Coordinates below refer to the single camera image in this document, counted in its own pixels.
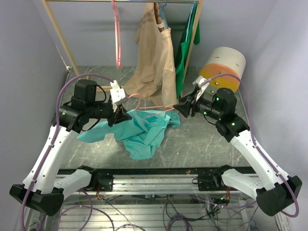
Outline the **green hanging shirt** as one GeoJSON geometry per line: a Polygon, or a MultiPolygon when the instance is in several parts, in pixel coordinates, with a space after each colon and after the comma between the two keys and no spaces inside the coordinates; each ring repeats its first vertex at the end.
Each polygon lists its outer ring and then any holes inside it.
{"type": "Polygon", "coordinates": [[[185,65],[187,62],[189,47],[191,44],[191,39],[193,35],[193,24],[195,21],[196,11],[198,4],[195,3],[190,11],[190,15],[187,19],[184,31],[182,33],[178,52],[175,58],[175,68],[176,68],[176,95],[177,98],[180,97],[183,89],[183,80],[185,77],[185,65]]]}

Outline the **teal t shirt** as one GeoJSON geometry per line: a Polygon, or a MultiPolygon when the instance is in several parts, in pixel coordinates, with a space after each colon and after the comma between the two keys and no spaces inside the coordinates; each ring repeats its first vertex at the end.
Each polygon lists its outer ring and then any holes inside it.
{"type": "Polygon", "coordinates": [[[82,132],[77,140],[85,143],[103,141],[107,134],[112,133],[116,141],[124,143],[130,158],[135,160],[151,159],[156,148],[159,148],[165,138],[168,126],[179,127],[180,116],[173,110],[130,110],[132,117],[112,127],[108,122],[100,122],[90,130],[82,132]]]}

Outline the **pink hanger on rack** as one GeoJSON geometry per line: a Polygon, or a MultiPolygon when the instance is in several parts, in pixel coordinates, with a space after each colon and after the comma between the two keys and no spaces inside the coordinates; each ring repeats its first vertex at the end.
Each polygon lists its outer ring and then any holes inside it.
{"type": "Polygon", "coordinates": [[[111,0],[113,12],[114,12],[114,24],[115,24],[115,61],[117,69],[121,67],[121,36],[120,36],[120,21],[118,16],[117,5],[114,0],[111,0]]]}

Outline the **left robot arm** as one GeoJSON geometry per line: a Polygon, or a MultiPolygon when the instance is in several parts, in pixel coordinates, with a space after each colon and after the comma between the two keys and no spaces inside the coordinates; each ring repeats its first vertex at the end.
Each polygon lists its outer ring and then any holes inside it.
{"type": "Polygon", "coordinates": [[[98,172],[91,167],[81,166],[61,180],[57,180],[56,176],[67,148],[90,119],[105,119],[109,127],[132,119],[123,107],[123,103],[128,101],[125,90],[115,80],[110,86],[110,96],[97,101],[97,82],[81,79],[75,84],[71,100],[58,106],[48,139],[34,167],[22,184],[11,187],[13,198],[29,208],[53,216],[74,192],[97,189],[98,172]]]}

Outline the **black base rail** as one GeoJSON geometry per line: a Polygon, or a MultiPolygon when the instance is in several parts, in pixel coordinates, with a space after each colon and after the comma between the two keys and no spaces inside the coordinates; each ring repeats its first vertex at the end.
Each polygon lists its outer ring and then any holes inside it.
{"type": "Polygon", "coordinates": [[[192,192],[225,191],[218,172],[222,167],[197,168],[120,168],[59,170],[55,187],[69,193],[79,189],[107,194],[185,194],[192,192]]]}

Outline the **beige hanging shirt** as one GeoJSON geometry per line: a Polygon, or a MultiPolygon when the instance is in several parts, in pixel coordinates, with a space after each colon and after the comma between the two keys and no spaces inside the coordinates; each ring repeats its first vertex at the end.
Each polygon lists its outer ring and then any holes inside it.
{"type": "Polygon", "coordinates": [[[135,37],[138,63],[124,89],[129,95],[138,93],[144,100],[167,107],[177,102],[176,70],[171,29],[157,11],[157,3],[147,3],[144,8],[135,37]]]}

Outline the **pink wire hanger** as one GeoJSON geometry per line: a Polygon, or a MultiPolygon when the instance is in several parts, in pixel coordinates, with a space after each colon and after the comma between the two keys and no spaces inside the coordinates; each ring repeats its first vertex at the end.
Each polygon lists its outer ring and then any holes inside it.
{"type": "Polygon", "coordinates": [[[174,110],[174,108],[173,108],[174,104],[171,104],[171,105],[168,105],[168,106],[163,106],[163,105],[162,105],[162,106],[147,106],[147,107],[140,107],[142,98],[141,98],[141,95],[140,95],[139,93],[134,93],[134,94],[128,96],[128,99],[130,99],[130,98],[136,98],[136,97],[139,98],[139,99],[138,99],[137,106],[136,106],[135,109],[134,109],[135,111],[141,111],[141,110],[150,111],[151,109],[154,109],[154,110],[156,111],[155,114],[149,115],[149,116],[147,116],[147,118],[148,118],[148,117],[153,117],[153,116],[155,116],[155,115],[159,115],[159,114],[162,114],[162,113],[165,113],[165,112],[169,112],[169,111],[174,110]]]}

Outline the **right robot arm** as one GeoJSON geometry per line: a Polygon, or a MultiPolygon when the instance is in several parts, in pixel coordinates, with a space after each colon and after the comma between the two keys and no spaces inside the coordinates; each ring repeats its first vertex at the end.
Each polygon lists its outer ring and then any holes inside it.
{"type": "Polygon", "coordinates": [[[268,216],[275,216],[295,203],[302,181],[281,169],[251,134],[248,124],[235,112],[237,99],[229,88],[221,88],[211,101],[197,98],[199,88],[179,99],[174,109],[184,117],[196,113],[214,119],[218,133],[233,145],[257,174],[256,178],[224,165],[213,174],[212,185],[221,191],[226,187],[255,199],[259,208],[268,216]]]}

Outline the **blue hanger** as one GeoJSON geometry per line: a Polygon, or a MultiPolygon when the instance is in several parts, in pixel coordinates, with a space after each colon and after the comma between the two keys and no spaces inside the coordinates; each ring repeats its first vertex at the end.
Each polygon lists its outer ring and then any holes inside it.
{"type": "Polygon", "coordinates": [[[167,18],[166,18],[165,12],[164,12],[164,8],[166,7],[166,5],[167,5],[167,0],[164,0],[164,3],[158,4],[158,7],[159,7],[158,16],[163,19],[165,28],[169,29],[169,26],[167,24],[167,18]]]}

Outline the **wooden clothes rack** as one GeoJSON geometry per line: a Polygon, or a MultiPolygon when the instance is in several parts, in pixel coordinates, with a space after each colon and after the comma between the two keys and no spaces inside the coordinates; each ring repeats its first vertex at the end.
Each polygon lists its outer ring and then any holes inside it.
{"type": "MultiPolygon", "coordinates": [[[[124,1],[115,0],[115,3],[116,4],[117,3],[164,3],[164,0],[151,0],[151,1],[149,1],[149,0],[124,0],[124,1]]],[[[189,47],[187,62],[186,62],[186,65],[185,65],[185,74],[186,74],[187,69],[188,69],[190,56],[191,56],[191,53],[192,53],[193,42],[194,42],[196,31],[197,31],[197,28],[198,28],[199,19],[200,19],[200,15],[201,15],[201,11],[202,11],[204,1],[203,0],[168,0],[167,3],[192,4],[192,5],[194,5],[195,3],[198,4],[196,16],[195,16],[195,21],[194,21],[193,29],[192,29],[193,30],[192,31],[193,36],[192,36],[192,39],[191,39],[191,44],[190,44],[190,47],[189,47]]],[[[80,71],[79,71],[78,65],[76,64],[75,59],[73,57],[73,54],[69,49],[69,46],[68,46],[68,44],[65,40],[65,37],[63,35],[63,32],[61,30],[61,27],[60,27],[56,17],[54,16],[54,13],[53,13],[52,8],[50,6],[50,1],[49,0],[43,0],[42,5],[45,8],[45,11],[46,11],[46,13],[47,13],[52,25],[53,25],[53,28],[54,28],[54,30],[57,34],[58,39],[61,42],[62,47],[64,48],[64,51],[65,51],[65,53],[66,53],[66,55],[69,59],[69,62],[71,64],[73,70],[75,71],[75,73],[77,75],[79,75],[80,71]]]]}

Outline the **round drawer cabinet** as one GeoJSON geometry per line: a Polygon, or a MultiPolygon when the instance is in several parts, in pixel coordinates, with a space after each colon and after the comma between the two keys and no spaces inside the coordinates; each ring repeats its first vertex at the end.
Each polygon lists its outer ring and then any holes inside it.
{"type": "MultiPolygon", "coordinates": [[[[212,51],[206,64],[199,72],[199,75],[209,79],[219,74],[233,74],[241,78],[246,66],[244,55],[229,47],[218,47],[212,51]]],[[[240,86],[240,81],[224,75],[212,80],[206,88],[206,93],[214,95],[220,88],[229,88],[236,92],[240,86]]]]}

